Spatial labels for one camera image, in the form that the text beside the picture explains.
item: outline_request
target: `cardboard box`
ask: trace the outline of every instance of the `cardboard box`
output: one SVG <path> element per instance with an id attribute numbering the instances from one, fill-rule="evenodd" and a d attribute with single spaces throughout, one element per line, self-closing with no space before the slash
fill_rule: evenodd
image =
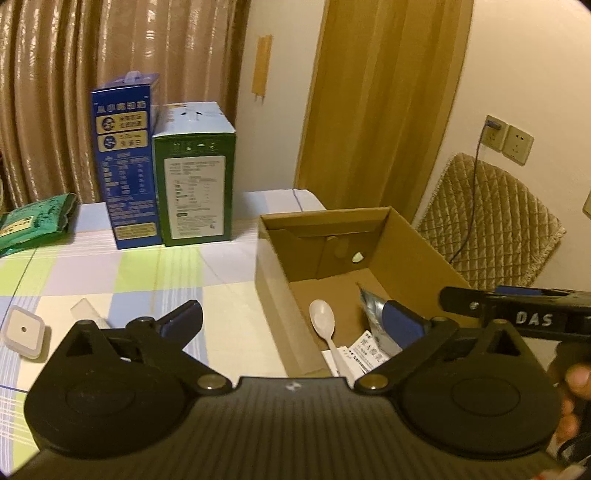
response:
<path id="1" fill-rule="evenodd" d="M 360 252 L 363 260 L 354 263 Z M 445 286 L 467 282 L 390 207 L 263 215 L 259 220 L 256 290 L 290 377 L 329 377 L 308 307 L 327 301 L 336 319 L 333 340 L 350 346 L 368 328 L 359 287 L 394 299 L 425 318 L 473 318 L 439 308 Z"/>
<path id="2" fill-rule="evenodd" d="M 230 240 L 235 145 L 216 102 L 165 106 L 154 133 L 165 245 Z"/>
<path id="3" fill-rule="evenodd" d="M 117 248 L 162 243 L 152 162 L 158 74 L 130 72 L 92 92 L 96 168 Z"/>

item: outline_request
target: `open cardboard box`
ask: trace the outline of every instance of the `open cardboard box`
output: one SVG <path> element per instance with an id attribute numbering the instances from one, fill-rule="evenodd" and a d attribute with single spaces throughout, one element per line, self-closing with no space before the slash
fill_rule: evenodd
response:
<path id="1" fill-rule="evenodd" d="M 358 252 L 363 260 L 355 263 Z M 308 313 L 313 300 L 332 307 L 336 346 L 350 346 L 369 329 L 358 285 L 425 318 L 447 316 L 477 326 L 473 318 L 441 310 L 443 287 L 469 286 L 390 207 L 261 216 L 255 282 L 290 377 L 330 376 L 320 353 L 327 346 Z"/>

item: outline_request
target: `green box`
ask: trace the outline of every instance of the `green box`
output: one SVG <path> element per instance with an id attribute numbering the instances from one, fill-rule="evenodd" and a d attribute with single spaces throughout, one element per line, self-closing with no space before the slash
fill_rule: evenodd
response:
<path id="1" fill-rule="evenodd" d="M 230 240 L 236 131 L 217 103 L 164 106 L 152 142 L 164 245 Z"/>

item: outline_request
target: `white wall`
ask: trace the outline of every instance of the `white wall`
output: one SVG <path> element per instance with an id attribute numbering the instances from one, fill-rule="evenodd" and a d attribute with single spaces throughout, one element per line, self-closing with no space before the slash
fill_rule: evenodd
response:
<path id="1" fill-rule="evenodd" d="M 236 114 L 236 191 L 294 183 L 324 0 L 252 0 Z M 251 93 L 258 37 L 273 35 L 265 99 Z"/>
<path id="2" fill-rule="evenodd" d="M 567 230 L 534 285 L 591 291 L 591 12 L 577 0 L 475 0 L 452 114 L 415 217 L 448 159 L 475 154 L 487 114 L 534 136 L 525 166 L 481 159 L 523 181 Z"/>

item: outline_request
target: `white plastic spoon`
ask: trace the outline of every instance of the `white plastic spoon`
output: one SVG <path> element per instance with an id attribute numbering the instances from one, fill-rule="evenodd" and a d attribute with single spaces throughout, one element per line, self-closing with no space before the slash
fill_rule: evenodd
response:
<path id="1" fill-rule="evenodd" d="M 345 377 L 349 385 L 353 386 L 355 377 L 351 373 L 345 359 L 336 349 L 335 343 L 332 341 L 332 336 L 335 332 L 335 314 L 330 308 L 330 305 L 324 300 L 315 300 L 310 303 L 310 320 L 312 320 L 312 325 L 318 336 L 329 346 L 330 353 L 335 361 L 337 373 L 339 376 Z"/>

